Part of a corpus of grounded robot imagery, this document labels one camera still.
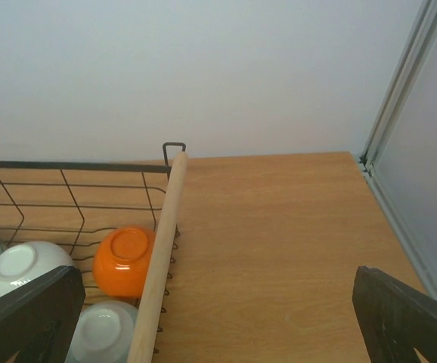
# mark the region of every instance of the wooden countertop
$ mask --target wooden countertop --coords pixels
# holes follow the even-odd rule
[[[366,362],[359,265],[422,289],[349,154],[191,160],[155,362]]]

